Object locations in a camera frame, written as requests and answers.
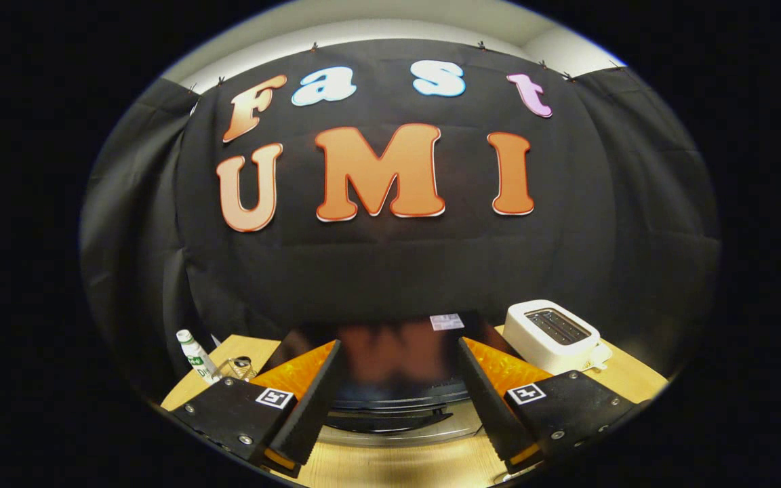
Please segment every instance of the white bottle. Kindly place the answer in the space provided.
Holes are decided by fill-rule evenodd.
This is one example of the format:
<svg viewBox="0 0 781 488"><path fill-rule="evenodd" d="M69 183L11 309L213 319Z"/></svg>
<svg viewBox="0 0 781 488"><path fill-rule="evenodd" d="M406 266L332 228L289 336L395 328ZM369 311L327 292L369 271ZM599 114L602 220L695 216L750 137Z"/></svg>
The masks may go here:
<svg viewBox="0 0 781 488"><path fill-rule="evenodd" d="M219 368L207 356L207 351L204 351L204 348L192 337L192 333L183 329L176 333L176 337L180 341L182 351L186 353L189 363L192 364L195 371L198 371L198 374L201 375L204 381L207 381L210 385L219 381L221 378Z"/></svg>

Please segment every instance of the black fabric curtain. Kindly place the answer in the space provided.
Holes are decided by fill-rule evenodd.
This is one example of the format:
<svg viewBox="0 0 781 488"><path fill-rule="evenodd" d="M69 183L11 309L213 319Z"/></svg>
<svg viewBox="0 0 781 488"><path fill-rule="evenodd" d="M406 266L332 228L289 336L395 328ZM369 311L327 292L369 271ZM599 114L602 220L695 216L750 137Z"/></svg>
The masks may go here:
<svg viewBox="0 0 781 488"><path fill-rule="evenodd" d="M458 97L421 96L409 66L464 69ZM298 107L300 78L353 69L354 95ZM537 117L506 75L525 73L554 114ZM260 124L229 144L233 96L284 74ZM388 210L320 222L323 152L315 136L357 127L381 152L404 123L428 123L442 216ZM499 216L491 132L523 136L536 209ZM215 167L280 142L278 205L258 232L220 213ZM254 165L241 203L258 200ZM349 189L351 198L357 200ZM682 124L628 68L574 83L514 56L442 41L322 47L250 69L198 96L158 80L122 118L96 161L81 222L90 306L134 385L160 402L189 368L174 333L206 349L213 334L282 339L304 321L388 319L477 309L499 325L508 306L554 300L605 339L670 376L710 308L719 225L703 158Z"/></svg>

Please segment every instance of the light blue letter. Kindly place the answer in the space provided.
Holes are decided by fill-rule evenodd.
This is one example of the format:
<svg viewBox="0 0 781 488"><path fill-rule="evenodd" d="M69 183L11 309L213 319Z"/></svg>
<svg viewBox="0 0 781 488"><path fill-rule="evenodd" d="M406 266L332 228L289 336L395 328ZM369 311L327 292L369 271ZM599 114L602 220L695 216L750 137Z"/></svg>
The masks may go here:
<svg viewBox="0 0 781 488"><path fill-rule="evenodd" d="M351 84L353 75L354 71L344 66L320 69L300 80L303 87L294 92L291 103L303 107L322 100L337 102L347 98L357 89Z"/></svg>
<svg viewBox="0 0 781 488"><path fill-rule="evenodd" d="M418 61L412 65L412 74L418 77L412 85L421 95L459 96L466 90L462 68L453 62Z"/></svg>

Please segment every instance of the white toaster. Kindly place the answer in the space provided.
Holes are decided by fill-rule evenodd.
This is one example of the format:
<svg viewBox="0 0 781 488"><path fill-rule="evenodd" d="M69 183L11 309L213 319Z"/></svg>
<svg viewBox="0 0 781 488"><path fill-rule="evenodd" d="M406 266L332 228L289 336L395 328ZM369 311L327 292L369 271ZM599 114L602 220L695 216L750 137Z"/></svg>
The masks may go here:
<svg viewBox="0 0 781 488"><path fill-rule="evenodd" d="M527 363L554 375L603 370L612 354L595 327L549 300L509 306L502 335Z"/></svg>

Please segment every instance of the table surface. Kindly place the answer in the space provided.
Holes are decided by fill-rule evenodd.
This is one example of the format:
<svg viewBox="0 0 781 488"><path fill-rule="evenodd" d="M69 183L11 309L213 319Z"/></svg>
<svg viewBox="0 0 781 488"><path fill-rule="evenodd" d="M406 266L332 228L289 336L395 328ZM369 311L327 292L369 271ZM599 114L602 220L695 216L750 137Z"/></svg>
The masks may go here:
<svg viewBox="0 0 781 488"><path fill-rule="evenodd" d="M496 328L499 333L503 329L503 325ZM604 338L601 341L611 348L613 356L605 362L604 371L595 368L584 371L590 378L635 403L653 398L667 384L664 377L638 359ZM279 340L232 335L209 355L217 365L228 358L249 356L252 367L260 371L278 345ZM208 386L197 371L190 371L168 393L161 407L173 411ZM298 478L273 472L280 478L315 488L365 485L483 488L495 485L496 479L505 473L505 464L496 456L483 429L467 438L419 447L354 447L316 442Z"/></svg>

